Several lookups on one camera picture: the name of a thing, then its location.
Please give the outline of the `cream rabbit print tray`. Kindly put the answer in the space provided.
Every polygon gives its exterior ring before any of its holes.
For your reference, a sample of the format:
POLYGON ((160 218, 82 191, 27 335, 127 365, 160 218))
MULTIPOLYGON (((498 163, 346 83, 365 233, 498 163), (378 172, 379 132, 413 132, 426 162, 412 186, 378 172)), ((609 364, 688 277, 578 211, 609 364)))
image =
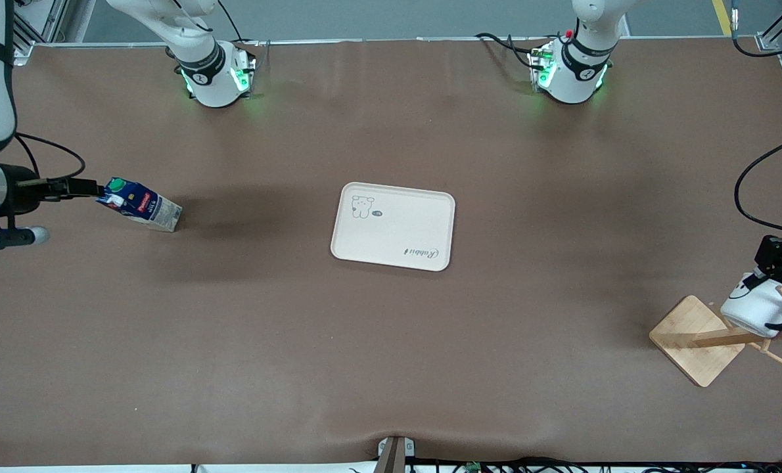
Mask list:
POLYGON ((340 260, 442 272, 456 200, 448 192, 351 182, 340 193, 331 254, 340 260))

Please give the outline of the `white smiley mug black handle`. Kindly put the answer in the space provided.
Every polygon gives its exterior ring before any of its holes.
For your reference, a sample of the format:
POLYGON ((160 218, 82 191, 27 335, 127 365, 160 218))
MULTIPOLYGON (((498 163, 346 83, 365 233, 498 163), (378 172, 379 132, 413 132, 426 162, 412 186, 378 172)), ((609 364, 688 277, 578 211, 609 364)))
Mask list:
POLYGON ((743 273, 720 311, 730 323, 763 338, 782 332, 782 284, 769 279, 754 290, 745 287, 743 273))

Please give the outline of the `wooden mug rack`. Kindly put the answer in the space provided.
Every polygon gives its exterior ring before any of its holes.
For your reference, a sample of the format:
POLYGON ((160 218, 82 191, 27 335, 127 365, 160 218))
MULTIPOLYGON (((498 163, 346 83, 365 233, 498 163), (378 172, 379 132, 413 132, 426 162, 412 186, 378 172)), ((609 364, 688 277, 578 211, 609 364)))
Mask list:
POLYGON ((707 305, 686 296, 649 333, 655 346, 700 387, 709 386, 747 347, 782 365, 782 357, 771 350, 772 342, 782 339, 782 332, 775 338, 757 336, 730 323, 721 314, 722 305, 707 305))

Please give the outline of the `blue milk carton green cap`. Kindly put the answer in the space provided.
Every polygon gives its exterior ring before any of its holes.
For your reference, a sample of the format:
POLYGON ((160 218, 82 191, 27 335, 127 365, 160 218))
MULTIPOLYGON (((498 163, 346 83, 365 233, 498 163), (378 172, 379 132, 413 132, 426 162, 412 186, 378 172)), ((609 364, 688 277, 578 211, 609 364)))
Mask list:
POLYGON ((159 192, 121 177, 110 179, 96 201, 131 221, 163 233, 175 231, 183 212, 183 207, 159 192))

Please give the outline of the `brown table mat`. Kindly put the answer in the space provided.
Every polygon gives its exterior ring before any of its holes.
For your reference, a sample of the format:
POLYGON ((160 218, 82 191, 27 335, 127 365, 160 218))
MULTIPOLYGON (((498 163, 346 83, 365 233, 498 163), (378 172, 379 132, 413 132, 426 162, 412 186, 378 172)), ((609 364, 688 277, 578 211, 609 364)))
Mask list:
MULTIPOLYGON (((183 206, 92 200, 0 251, 0 465, 782 460, 782 367, 694 386, 649 340, 722 303, 766 231, 733 187, 782 143, 782 65, 727 39, 626 39, 565 106, 478 40, 256 50, 254 93, 187 98, 158 47, 39 47, 23 132, 183 206), (331 254, 347 183, 448 192, 442 272, 331 254)), ((782 355, 782 341, 775 343, 782 355)))

